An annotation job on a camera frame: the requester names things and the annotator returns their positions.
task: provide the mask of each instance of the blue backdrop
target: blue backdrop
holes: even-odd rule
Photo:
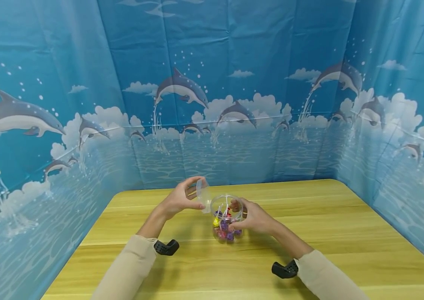
[[[424,253],[424,1],[0,1],[0,299],[197,174],[338,179]]]

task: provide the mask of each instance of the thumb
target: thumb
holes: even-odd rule
[[[229,224],[229,231],[243,230],[247,228],[249,222],[246,220]]]

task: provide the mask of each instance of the jumping dolphin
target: jumping dolphin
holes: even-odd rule
[[[411,157],[417,159],[417,163],[420,164],[420,159],[422,157],[422,151],[420,149],[420,145],[416,145],[413,143],[408,143],[407,145],[403,146],[402,149],[410,149],[412,151]]]
[[[61,161],[58,159],[53,160],[51,164],[45,167],[44,169],[45,179],[47,180],[47,175],[54,170],[62,170],[64,168],[71,168],[71,167],[72,166],[69,163],[66,163],[65,161]]]
[[[182,130],[182,134],[185,133],[185,130],[192,130],[193,132],[200,133],[202,135],[204,134],[204,132],[202,131],[202,129],[199,126],[197,126],[196,124],[194,124],[194,123],[185,125],[184,126],[184,129]]]
[[[377,97],[374,97],[373,101],[364,103],[359,111],[359,114],[366,115],[370,118],[370,125],[376,126],[380,123],[382,130],[385,127],[385,111],[383,105],[380,103]]]
[[[235,101],[233,105],[222,111],[217,123],[222,121],[222,119],[226,116],[237,119],[237,122],[239,123],[243,123],[248,120],[255,128],[257,128],[257,120],[255,120],[254,115],[238,101]]]
[[[43,136],[46,131],[65,135],[62,124],[42,107],[20,101],[1,90],[0,98],[0,132],[36,128],[37,137]]]
[[[344,112],[342,112],[341,110],[336,111],[335,113],[332,114],[332,119],[337,119],[337,120],[344,120],[346,122],[348,122],[349,120],[352,120],[352,117],[346,117]]]
[[[77,164],[79,161],[75,157],[70,157],[69,161],[67,162],[69,165]]]
[[[134,132],[130,135],[130,137],[132,137],[132,136],[134,136],[134,135],[135,135],[135,136],[138,136],[140,140],[145,141],[145,136],[144,136],[142,133],[138,132],[137,130],[136,130],[136,131],[134,131]]]
[[[109,133],[104,129],[104,127],[95,122],[91,122],[82,116],[80,118],[82,119],[82,123],[80,123],[79,127],[79,150],[80,146],[82,146],[85,142],[85,140],[82,140],[83,137],[92,137],[96,133],[99,133],[110,140]]]
[[[154,105],[162,101],[162,95],[169,93],[180,95],[180,99],[187,101],[187,103],[195,101],[203,107],[209,108],[207,97],[200,86],[193,82],[192,79],[182,75],[176,67],[174,67],[174,74],[165,79],[157,89]]]
[[[277,128],[276,129],[279,129],[279,128],[284,128],[284,129],[287,129],[287,131],[289,131],[289,129],[290,129],[290,125],[289,125],[289,123],[287,122],[287,121],[282,121],[281,123],[279,123],[279,125],[277,125]]]
[[[357,95],[359,95],[362,88],[362,76],[357,69],[344,60],[344,62],[327,67],[314,82],[310,94],[320,88],[322,82],[329,80],[338,80],[342,85],[342,91],[350,88]]]

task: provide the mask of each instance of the purple candy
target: purple candy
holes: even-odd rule
[[[234,240],[234,233],[233,232],[229,232],[227,234],[227,240]]]

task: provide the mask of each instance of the beige sleeve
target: beige sleeve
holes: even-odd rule
[[[105,273],[91,300],[131,300],[155,262],[157,254],[153,246],[156,241],[132,236]]]
[[[369,297],[317,250],[295,260],[298,277],[320,300],[367,300]]]

